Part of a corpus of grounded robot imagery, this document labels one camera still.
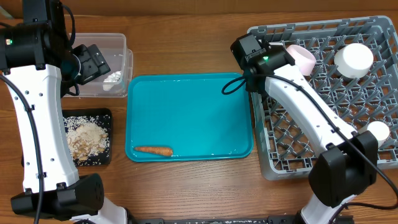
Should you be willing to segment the clear plastic film scrap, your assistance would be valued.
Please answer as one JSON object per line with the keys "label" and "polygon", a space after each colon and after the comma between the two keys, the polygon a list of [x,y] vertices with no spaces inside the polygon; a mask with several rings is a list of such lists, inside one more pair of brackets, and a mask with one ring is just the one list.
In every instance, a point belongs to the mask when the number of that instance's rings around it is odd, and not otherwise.
{"label": "clear plastic film scrap", "polygon": [[110,74],[105,80],[103,81],[103,90],[110,91],[113,86],[120,80],[121,78],[121,71],[114,72]]}

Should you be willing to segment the pink bowl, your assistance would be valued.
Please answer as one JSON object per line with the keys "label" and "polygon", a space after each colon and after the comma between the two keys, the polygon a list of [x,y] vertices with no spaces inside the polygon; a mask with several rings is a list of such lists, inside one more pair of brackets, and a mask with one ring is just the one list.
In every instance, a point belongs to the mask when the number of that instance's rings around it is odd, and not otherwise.
{"label": "pink bowl", "polygon": [[293,57],[303,76],[310,76],[315,67],[316,59],[307,49],[299,45],[290,45],[286,51]]}

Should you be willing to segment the white round bowl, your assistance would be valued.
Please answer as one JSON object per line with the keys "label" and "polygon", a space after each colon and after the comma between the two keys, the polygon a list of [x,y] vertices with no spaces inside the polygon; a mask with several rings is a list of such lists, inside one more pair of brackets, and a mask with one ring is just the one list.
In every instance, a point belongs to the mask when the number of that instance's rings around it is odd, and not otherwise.
{"label": "white round bowl", "polygon": [[364,77],[374,61],[372,51],[364,44],[352,43],[337,51],[334,64],[345,78]]}

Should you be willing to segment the orange carrot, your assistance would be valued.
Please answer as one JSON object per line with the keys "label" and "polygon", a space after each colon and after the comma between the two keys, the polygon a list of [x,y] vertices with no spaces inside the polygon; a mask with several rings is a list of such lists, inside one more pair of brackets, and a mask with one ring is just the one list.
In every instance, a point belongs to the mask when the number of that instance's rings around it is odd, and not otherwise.
{"label": "orange carrot", "polygon": [[174,153],[171,148],[160,147],[160,146],[137,146],[134,149],[139,152],[156,154],[156,155],[165,156],[165,157],[171,157]]}

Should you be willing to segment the white paper cup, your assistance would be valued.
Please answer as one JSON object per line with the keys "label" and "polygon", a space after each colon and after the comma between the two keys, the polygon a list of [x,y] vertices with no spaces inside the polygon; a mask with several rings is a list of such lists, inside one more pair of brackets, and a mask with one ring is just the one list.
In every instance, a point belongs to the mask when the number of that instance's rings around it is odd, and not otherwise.
{"label": "white paper cup", "polygon": [[388,139],[390,135],[390,129],[387,124],[381,121],[373,121],[369,124],[363,126],[358,130],[358,133],[364,133],[365,131],[370,131],[373,136],[377,139],[378,148],[380,148]]}

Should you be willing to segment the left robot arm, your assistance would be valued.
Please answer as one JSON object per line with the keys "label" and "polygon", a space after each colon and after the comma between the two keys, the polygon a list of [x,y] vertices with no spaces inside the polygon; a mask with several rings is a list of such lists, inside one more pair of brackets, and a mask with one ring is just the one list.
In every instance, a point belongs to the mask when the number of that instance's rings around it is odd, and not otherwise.
{"label": "left robot arm", "polygon": [[24,1],[23,22],[1,29],[1,80],[14,102],[24,158],[14,213],[75,223],[134,223],[104,195],[98,174],[81,176],[68,148],[61,99],[110,68],[95,45],[74,46],[60,1]]}

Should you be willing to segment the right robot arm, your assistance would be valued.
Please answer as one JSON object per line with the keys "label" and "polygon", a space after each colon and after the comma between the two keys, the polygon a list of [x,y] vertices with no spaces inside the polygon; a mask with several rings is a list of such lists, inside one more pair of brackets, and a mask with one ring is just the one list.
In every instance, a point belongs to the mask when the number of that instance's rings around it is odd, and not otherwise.
{"label": "right robot arm", "polygon": [[230,47],[249,92],[267,94],[291,116],[316,154],[308,180],[313,191],[299,213],[303,223],[333,223],[349,201],[376,181],[379,142],[342,120],[305,77],[315,57],[299,45],[258,41],[252,34]]}

